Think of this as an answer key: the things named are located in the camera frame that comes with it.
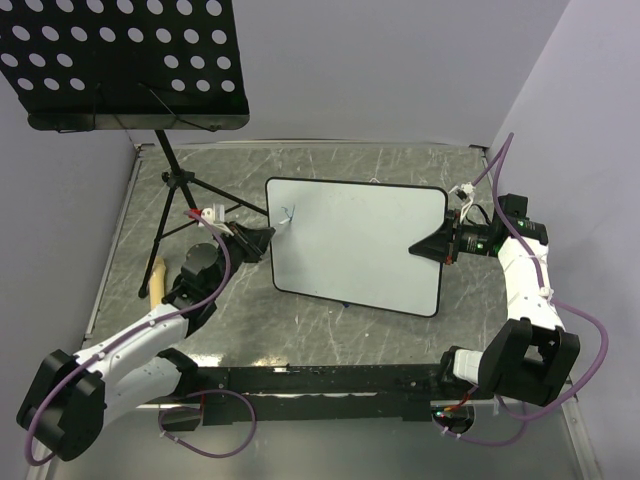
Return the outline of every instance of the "white plastic clip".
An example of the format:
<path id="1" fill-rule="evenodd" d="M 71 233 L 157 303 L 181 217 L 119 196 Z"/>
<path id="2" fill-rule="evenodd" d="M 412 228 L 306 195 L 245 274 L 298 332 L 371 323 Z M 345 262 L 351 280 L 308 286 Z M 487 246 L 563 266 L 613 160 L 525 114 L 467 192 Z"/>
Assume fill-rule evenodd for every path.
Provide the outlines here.
<path id="1" fill-rule="evenodd" d="M 546 298 L 548 302 L 551 301 L 551 297 L 553 297 L 553 288 L 551 287 L 541 287 L 540 288 L 540 296 L 542 298 Z"/>
<path id="2" fill-rule="evenodd" d="M 203 209 L 200 216 L 205 222 L 209 223 L 216 230 L 228 235 L 233 235 L 233 232 L 224 223 L 224 214 L 224 205 L 220 203 L 214 203 L 211 208 Z M 202 222 L 199 222 L 198 226 L 204 227 L 204 224 Z"/>
<path id="3" fill-rule="evenodd" d="M 475 196 L 476 196 L 476 187 L 474 187 L 471 183 L 463 183 L 462 185 L 456 185 L 451 190 L 449 190 L 449 194 L 455 193 L 458 195 L 458 192 L 462 192 L 464 194 L 465 199 L 464 203 L 460 208 L 460 221 L 462 222 L 469 210 L 471 210 L 471 206 L 473 205 Z"/>

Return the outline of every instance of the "music stand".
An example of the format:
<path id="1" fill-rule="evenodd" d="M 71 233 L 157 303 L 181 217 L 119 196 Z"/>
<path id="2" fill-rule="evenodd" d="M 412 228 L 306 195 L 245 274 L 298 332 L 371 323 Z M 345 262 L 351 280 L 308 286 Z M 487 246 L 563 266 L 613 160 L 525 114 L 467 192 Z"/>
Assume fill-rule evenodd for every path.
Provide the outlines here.
<path id="1" fill-rule="evenodd" d="M 169 187 L 138 295 L 148 282 L 175 191 L 193 183 L 267 211 L 183 170 L 164 130 L 236 130 L 249 121 L 231 0 L 0 0 L 0 71 L 36 130 L 154 130 Z"/>

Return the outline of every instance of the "gray wall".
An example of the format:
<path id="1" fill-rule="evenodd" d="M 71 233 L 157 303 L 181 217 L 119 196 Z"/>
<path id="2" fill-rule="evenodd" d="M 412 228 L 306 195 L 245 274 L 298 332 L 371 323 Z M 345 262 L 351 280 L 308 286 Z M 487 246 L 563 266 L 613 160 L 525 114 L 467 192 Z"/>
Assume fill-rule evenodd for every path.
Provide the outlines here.
<path id="1" fill-rule="evenodd" d="M 640 262 L 636 241 L 640 3 L 572 0 L 496 138 L 516 136 L 501 190 L 531 197 L 547 224 L 556 295 L 606 322 L 611 347 L 580 404 L 606 478 L 640 476 Z M 563 315 L 583 354 L 587 322 Z"/>
<path id="2" fill-rule="evenodd" d="M 125 132 L 32 130 L 0 75 L 2 478 L 26 472 L 15 415 L 42 358 L 80 345 L 133 158 Z"/>
<path id="3" fill-rule="evenodd" d="M 235 0 L 251 121 L 170 138 L 488 146 L 567 3 Z"/>

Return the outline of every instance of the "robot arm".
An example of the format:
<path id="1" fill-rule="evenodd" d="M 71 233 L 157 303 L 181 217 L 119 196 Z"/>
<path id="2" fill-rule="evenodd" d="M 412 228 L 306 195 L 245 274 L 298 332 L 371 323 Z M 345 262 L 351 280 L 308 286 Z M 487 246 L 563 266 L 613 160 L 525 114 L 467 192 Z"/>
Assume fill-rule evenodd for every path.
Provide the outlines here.
<path id="1" fill-rule="evenodd" d="M 446 352 L 441 360 L 442 381 L 466 381 L 484 392 L 545 406 L 564 386 L 580 342 L 577 335 L 565 331 L 549 301 L 546 228 L 526 217 L 525 197 L 509 194 L 500 202 L 539 259 L 544 288 L 538 285 L 529 254 L 496 214 L 489 225 L 479 226 L 462 224 L 460 211 L 449 211 L 442 227 L 409 252 L 445 264 L 455 262 L 460 252 L 498 258 L 506 282 L 508 320 L 484 352 L 460 347 Z M 528 353 L 530 346 L 537 347 L 539 358 Z"/>
<path id="2" fill-rule="evenodd" d="M 231 275 L 244 262 L 260 261 L 275 230 L 253 230 L 230 222 L 233 235 L 225 236 Z M 194 381 L 197 365 L 186 355 L 167 347 L 197 331 L 216 310 L 215 302 L 161 323 L 153 320 L 201 302 L 223 280 L 225 259 L 220 247 L 204 243 L 187 253 L 187 261 L 165 302 L 112 338 L 73 356 L 57 350 L 42 362 L 18 412 L 18 423 L 28 429 L 35 412 L 63 378 L 96 353 L 136 327 L 131 335 L 99 361 L 87 367 L 56 395 L 36 427 L 35 437 L 64 461 L 83 453 L 102 428 L 154 398 L 181 395 Z"/>

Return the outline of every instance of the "white board surface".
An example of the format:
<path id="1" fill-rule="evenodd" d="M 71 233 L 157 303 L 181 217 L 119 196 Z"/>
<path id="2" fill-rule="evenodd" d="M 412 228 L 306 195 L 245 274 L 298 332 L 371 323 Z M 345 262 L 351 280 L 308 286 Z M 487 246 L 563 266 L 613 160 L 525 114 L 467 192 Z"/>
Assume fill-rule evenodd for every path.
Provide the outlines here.
<path id="1" fill-rule="evenodd" d="M 266 184 L 278 290 L 421 316 L 438 311 L 441 265 L 409 254 L 444 220 L 434 187 L 271 178 Z M 293 220 L 283 225 L 287 214 Z"/>

